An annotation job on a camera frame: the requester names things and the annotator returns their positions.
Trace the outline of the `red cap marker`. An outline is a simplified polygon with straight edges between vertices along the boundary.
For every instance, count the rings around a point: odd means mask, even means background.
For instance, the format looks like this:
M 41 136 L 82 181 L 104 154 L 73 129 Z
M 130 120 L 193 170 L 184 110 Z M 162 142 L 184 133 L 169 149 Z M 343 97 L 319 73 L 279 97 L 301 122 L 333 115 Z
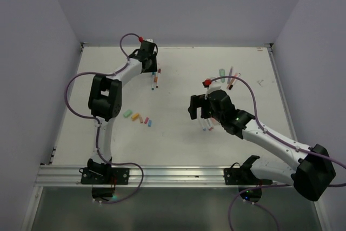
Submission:
M 205 127 L 205 124 L 204 124 L 203 119 L 202 119 L 202 118 L 199 118 L 199 119 L 198 119 L 198 121 L 199 121 L 199 123 L 200 123 L 200 125 L 201 125 L 201 127 L 202 127 L 203 131 L 206 131 L 206 130 L 207 130 L 207 128 Z

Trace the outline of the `teal cap marker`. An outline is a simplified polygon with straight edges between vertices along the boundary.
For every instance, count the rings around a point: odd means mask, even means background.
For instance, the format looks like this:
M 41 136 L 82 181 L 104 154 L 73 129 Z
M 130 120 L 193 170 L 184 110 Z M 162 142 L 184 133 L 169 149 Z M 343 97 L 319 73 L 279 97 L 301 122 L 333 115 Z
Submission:
M 156 73 L 152 72 L 151 90 L 155 90 L 155 79 L 156 79 Z

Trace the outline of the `orange cap marker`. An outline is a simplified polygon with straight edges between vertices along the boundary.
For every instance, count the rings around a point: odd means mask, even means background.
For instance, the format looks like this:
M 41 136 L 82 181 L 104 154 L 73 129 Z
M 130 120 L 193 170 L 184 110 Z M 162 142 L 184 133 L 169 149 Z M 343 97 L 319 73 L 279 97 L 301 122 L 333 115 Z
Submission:
M 155 89 L 158 88 L 158 74 L 156 74 L 154 77 L 154 87 L 155 87 Z

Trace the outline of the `purple grey marker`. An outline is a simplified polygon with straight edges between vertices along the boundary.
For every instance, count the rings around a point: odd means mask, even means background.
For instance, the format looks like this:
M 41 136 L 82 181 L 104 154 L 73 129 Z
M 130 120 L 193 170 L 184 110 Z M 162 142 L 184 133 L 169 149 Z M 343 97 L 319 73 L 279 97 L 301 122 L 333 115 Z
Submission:
M 228 78 L 227 84 L 229 84 L 230 81 L 232 80 L 231 76 L 232 76 L 233 68 L 234 68 L 233 66 L 230 67 L 229 78 Z

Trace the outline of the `green highlighter cap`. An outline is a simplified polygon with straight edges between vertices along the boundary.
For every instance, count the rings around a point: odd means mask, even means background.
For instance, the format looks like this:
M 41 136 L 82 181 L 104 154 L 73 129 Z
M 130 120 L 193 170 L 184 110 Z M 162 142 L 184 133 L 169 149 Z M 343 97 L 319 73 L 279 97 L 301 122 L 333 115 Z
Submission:
M 132 110 L 128 109 L 128 110 L 123 114 L 123 116 L 124 116 L 125 118 L 127 118 L 127 117 L 129 117 L 131 114 L 132 114 Z

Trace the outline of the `orange highlighter cap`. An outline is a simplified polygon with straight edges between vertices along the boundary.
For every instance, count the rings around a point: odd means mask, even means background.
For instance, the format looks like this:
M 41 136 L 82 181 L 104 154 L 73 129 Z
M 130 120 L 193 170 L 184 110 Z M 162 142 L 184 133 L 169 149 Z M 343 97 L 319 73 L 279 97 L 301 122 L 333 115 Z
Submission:
M 134 121 L 139 118 L 139 113 L 134 114 L 131 119 Z

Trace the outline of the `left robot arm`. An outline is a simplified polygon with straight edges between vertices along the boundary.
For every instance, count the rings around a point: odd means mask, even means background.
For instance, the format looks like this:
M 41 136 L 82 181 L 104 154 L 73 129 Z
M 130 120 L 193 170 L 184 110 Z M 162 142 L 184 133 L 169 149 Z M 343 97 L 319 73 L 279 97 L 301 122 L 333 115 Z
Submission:
M 102 184 L 112 179 L 111 138 L 115 118 L 122 108 L 122 88 L 140 74 L 157 71 L 157 44 L 151 39 L 140 42 L 140 48 L 129 55 L 124 67 L 112 75 L 96 75 L 92 80 L 88 107 L 97 120 L 97 130 L 95 150 L 87 162 L 87 169 Z

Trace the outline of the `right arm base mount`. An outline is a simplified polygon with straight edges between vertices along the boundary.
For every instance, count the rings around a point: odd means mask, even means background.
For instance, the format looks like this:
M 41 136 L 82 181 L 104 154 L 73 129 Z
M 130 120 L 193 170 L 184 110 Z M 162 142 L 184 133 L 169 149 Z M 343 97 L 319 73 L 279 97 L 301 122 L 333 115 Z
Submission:
M 272 180 L 259 179 L 251 171 L 254 162 L 259 159 L 258 156 L 248 158 L 243 164 L 233 163 L 230 167 L 223 169 L 223 177 L 226 185 L 237 185 L 238 191 L 245 190 L 244 186 L 261 187 L 271 185 Z M 262 197 L 262 189 L 250 190 L 241 195 L 246 201 L 257 203 Z

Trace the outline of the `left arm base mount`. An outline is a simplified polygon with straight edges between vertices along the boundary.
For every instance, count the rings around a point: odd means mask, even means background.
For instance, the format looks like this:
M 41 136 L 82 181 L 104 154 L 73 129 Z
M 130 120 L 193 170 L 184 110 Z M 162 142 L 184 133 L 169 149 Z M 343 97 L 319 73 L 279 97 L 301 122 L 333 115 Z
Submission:
M 128 185 L 130 177 L 129 168 L 108 168 L 104 173 L 96 173 L 87 167 L 80 168 L 78 172 L 81 174 L 82 185 L 92 185 L 92 199 L 99 204 L 116 204 L 126 201 L 138 193 L 144 181 L 144 171 L 140 167 L 141 178 L 138 186 L 127 196 L 114 199 L 114 191 L 117 185 Z

